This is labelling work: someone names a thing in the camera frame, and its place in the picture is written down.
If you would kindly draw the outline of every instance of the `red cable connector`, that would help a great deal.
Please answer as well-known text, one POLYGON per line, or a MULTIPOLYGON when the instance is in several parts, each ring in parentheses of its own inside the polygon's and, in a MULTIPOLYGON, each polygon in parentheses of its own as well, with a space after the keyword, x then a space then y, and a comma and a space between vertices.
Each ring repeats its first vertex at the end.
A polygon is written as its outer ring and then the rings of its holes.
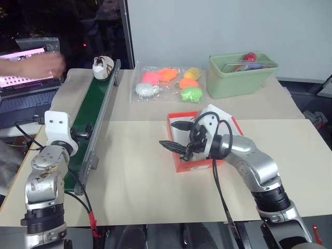
POLYGON ((101 238, 101 235, 97 234, 97 221, 94 218, 92 211, 89 213, 89 222, 90 222, 90 227, 91 227, 91 231, 92 231, 92 236, 94 238, 101 238))

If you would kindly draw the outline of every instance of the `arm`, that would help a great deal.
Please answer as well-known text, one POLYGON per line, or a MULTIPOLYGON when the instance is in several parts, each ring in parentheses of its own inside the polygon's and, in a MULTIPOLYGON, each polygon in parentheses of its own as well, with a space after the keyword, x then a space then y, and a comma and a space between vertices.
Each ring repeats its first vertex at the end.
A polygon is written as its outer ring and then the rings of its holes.
POLYGON ((0 75, 45 78, 53 75, 60 77, 65 70, 63 57, 58 53, 36 54, 21 61, 0 59, 0 75))

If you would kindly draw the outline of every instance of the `green toy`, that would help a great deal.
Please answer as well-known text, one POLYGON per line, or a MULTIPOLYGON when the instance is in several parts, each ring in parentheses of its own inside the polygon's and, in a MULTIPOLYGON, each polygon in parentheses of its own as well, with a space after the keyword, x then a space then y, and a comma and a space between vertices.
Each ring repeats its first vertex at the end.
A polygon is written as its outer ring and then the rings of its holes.
POLYGON ((183 101, 199 102, 203 92, 199 87, 186 87, 180 92, 183 101))

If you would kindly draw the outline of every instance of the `orange fruit toy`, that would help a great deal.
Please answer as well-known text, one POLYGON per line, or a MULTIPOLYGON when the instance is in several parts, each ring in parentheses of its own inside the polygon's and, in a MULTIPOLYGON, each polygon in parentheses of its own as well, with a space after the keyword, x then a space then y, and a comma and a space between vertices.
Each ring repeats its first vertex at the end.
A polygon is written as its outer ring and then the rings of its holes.
POLYGON ((184 78, 182 80, 180 80, 180 83, 179 83, 179 87, 181 89, 184 89, 186 87, 198 87, 198 83, 197 81, 195 81, 194 79, 191 79, 191 78, 184 78))
POLYGON ((173 67, 164 67, 158 71, 158 74, 162 75, 160 81, 170 82, 177 76, 177 69, 173 67))

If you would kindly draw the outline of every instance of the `pink toy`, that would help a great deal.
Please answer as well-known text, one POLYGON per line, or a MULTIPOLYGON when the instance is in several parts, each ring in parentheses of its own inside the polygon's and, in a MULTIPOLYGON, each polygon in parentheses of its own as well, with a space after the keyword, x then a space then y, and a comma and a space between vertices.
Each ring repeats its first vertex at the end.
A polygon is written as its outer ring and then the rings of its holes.
POLYGON ((159 85, 159 79, 162 77, 162 75, 148 71, 143 74, 141 82, 147 82, 151 83, 152 85, 159 85))

